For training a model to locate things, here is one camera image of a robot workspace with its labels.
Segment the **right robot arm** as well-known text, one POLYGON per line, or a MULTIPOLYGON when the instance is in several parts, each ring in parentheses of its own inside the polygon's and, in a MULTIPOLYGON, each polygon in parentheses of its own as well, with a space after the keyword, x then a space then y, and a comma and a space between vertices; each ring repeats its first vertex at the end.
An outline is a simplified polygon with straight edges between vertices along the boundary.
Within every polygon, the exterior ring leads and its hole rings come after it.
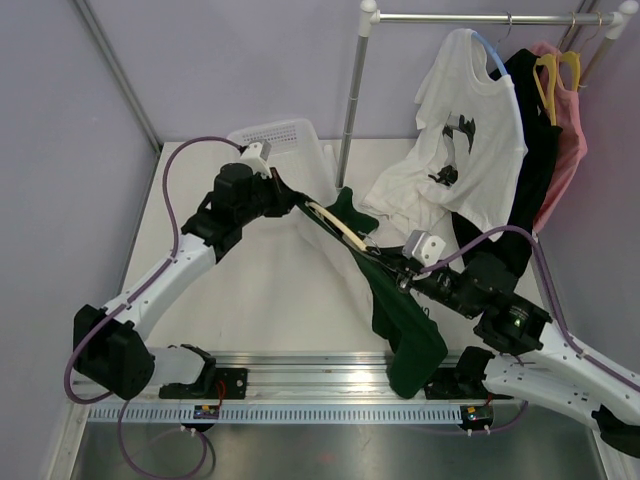
POLYGON ((482 390, 520 398, 570 417, 611 448, 639 455, 639 375, 575 338, 559 319, 515 291, 517 279, 481 252, 457 272, 427 272, 401 248, 378 256, 410 290, 478 322, 485 349, 469 347, 454 371, 466 396, 482 390))

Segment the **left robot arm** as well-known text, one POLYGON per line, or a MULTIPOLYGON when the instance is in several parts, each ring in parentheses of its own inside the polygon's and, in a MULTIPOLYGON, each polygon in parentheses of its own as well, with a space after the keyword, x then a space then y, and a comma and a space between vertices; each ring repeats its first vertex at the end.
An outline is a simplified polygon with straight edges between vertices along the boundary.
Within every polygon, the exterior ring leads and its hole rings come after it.
POLYGON ((208 396, 216 385, 212 355, 189 344, 152 349, 145 342, 185 290, 241 241, 246 225, 286 216, 302 198, 276 171, 261 175, 242 163, 223 166, 167 256, 103 307, 85 305, 76 313, 72 370, 123 400, 150 385, 181 398, 208 396))

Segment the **cream plastic hanger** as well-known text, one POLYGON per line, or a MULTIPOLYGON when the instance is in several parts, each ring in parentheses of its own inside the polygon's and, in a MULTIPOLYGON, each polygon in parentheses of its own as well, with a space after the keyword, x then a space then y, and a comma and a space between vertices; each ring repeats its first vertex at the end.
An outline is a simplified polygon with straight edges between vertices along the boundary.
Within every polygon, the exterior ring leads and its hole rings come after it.
POLYGON ((378 226, 378 222, 374 218, 357 210, 348 211, 350 223, 360 226, 359 229, 353 230, 334 213, 315 201, 306 201, 305 207, 312 211, 321 222, 328 224, 330 230, 335 232, 339 239, 352 250, 363 254, 379 254, 379 247, 372 240, 367 241, 369 233, 378 226))

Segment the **green and white t shirt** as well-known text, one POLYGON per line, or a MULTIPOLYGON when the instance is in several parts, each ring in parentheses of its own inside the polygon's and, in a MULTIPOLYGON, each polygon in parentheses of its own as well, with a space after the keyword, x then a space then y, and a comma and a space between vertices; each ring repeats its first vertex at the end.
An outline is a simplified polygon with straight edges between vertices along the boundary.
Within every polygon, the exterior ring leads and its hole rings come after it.
POLYGON ((300 228, 303 238, 321 251, 346 283, 356 311, 386 340, 393 352, 387 369, 390 388, 403 399, 413 398, 440 364, 448 349, 436 322, 418 302, 402 293, 396 281, 377 261, 319 214, 314 199, 302 194, 296 206, 308 219, 300 228))

